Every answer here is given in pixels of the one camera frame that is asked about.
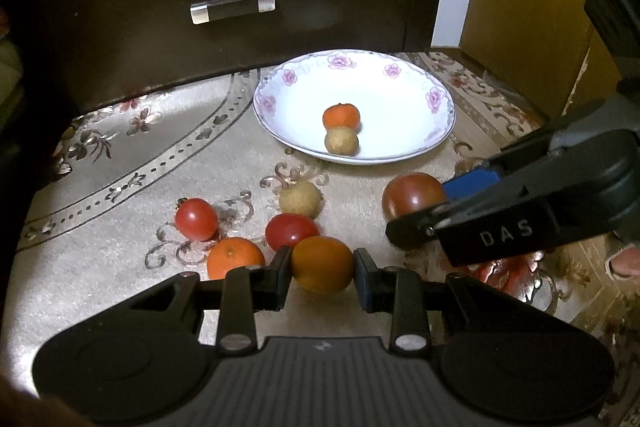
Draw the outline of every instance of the dark brown drawer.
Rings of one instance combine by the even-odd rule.
[[[27,11],[17,10],[31,16],[27,39],[38,36],[33,47],[48,75],[81,112],[314,50],[412,47],[406,39],[415,0],[275,0],[272,12],[194,25],[190,6],[203,1],[31,0]],[[414,36],[420,49],[433,33],[426,26]]]

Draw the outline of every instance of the drawer handle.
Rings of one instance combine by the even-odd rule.
[[[227,19],[249,13],[272,12],[276,0],[213,0],[191,5],[191,20],[194,24]]]

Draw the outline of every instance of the oval plate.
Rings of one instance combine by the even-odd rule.
[[[334,155],[324,147],[324,110],[353,103],[360,149]],[[449,136],[456,110],[433,75],[400,58],[331,50],[293,58],[263,77],[254,93],[258,121],[277,140],[335,163],[377,165],[418,156]]]

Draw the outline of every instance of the table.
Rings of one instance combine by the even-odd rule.
[[[425,279],[443,280],[452,267],[439,245],[405,253],[386,240],[380,205],[385,185],[409,171],[448,180],[536,128],[536,121],[447,55],[398,57],[443,81],[457,120],[437,149],[397,164],[329,164],[274,140],[252,111],[255,86],[270,68],[157,92],[74,120],[22,230],[2,323],[0,370],[33,389],[33,357],[54,334],[185,269],[205,278],[201,245],[185,245],[171,225],[183,197],[213,203],[223,233],[254,240],[269,260],[273,253],[262,236],[278,213],[277,191],[310,180],[324,198],[322,233],[352,249],[367,248],[379,266],[407,266]],[[392,119],[393,109],[381,118]],[[465,271],[607,343],[619,375],[603,419],[629,427],[640,416],[640,375],[633,372],[640,360],[640,321],[633,311],[638,286],[605,270],[614,248],[600,237],[553,255],[536,252]],[[217,312],[207,312],[202,342],[214,342],[217,319]],[[433,323],[434,338],[442,341],[442,327]],[[390,318],[361,312],[353,285],[325,298],[292,282],[285,309],[258,313],[256,325],[259,342],[269,335],[386,340]]]

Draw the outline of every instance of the floral plate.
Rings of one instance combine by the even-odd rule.
[[[322,114],[353,103],[362,122],[355,156],[328,153]],[[254,94],[258,121],[277,140],[308,155],[351,165],[405,160],[437,147],[456,112],[434,76],[399,58],[331,50],[293,58],[263,77]]]

